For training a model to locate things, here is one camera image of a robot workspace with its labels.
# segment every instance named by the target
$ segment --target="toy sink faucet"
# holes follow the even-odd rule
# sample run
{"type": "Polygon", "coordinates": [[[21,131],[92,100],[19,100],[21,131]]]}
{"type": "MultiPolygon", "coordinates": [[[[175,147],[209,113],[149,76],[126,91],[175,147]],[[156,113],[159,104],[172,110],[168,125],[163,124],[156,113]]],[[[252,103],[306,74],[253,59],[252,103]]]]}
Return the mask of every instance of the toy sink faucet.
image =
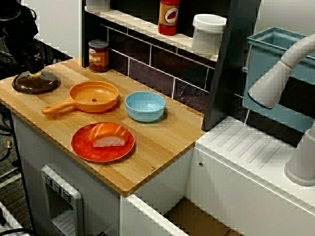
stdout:
{"type": "MultiPolygon", "coordinates": [[[[292,70],[312,52],[315,52],[315,34],[292,45],[280,61],[249,89],[249,97],[259,106],[272,109],[279,101],[292,70]]],[[[305,132],[284,172],[299,185],[315,185],[315,123],[305,132]]]]}

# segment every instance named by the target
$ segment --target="brown jar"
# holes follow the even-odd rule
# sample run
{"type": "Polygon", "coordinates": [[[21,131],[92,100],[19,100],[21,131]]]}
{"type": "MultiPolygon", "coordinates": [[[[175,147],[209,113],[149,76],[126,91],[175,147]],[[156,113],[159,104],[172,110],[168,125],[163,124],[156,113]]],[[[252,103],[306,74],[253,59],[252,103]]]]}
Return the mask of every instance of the brown jar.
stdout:
{"type": "Polygon", "coordinates": [[[96,39],[89,42],[89,66],[96,73],[103,73],[108,68],[108,42],[96,39]]]}

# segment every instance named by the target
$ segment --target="blue basket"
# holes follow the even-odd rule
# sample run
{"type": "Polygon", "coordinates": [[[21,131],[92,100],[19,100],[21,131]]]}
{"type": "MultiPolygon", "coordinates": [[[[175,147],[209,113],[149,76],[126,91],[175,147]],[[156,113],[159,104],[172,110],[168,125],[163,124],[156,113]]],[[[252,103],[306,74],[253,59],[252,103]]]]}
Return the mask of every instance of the blue basket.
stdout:
{"type": "MultiPolygon", "coordinates": [[[[288,48],[304,37],[304,35],[277,27],[248,37],[252,50],[243,99],[244,107],[301,132],[305,132],[312,126],[313,118],[280,104],[271,110],[263,109],[249,98],[248,90],[281,59],[288,48]]],[[[294,68],[291,76],[315,85],[315,53],[303,58],[294,68]]]]}

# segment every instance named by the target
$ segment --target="toy cooking pot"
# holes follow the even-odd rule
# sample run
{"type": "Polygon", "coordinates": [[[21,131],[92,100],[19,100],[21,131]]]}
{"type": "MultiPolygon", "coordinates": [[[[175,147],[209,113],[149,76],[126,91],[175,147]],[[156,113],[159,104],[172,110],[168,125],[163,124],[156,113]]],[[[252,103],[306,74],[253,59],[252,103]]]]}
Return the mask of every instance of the toy cooking pot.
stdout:
{"type": "Polygon", "coordinates": [[[88,81],[73,86],[70,98],[44,106],[45,115],[75,106],[87,113],[100,113],[112,108],[118,100],[118,89],[106,82],[88,81]]]}

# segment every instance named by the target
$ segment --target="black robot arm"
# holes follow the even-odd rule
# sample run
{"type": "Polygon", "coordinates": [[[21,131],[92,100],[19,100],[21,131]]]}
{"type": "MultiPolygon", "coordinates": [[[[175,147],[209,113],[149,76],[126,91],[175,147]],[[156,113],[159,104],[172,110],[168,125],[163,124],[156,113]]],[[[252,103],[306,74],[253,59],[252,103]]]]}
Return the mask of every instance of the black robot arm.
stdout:
{"type": "Polygon", "coordinates": [[[0,0],[0,36],[18,64],[26,65],[31,74],[44,68],[34,36],[38,33],[36,13],[22,6],[20,0],[0,0]]]}

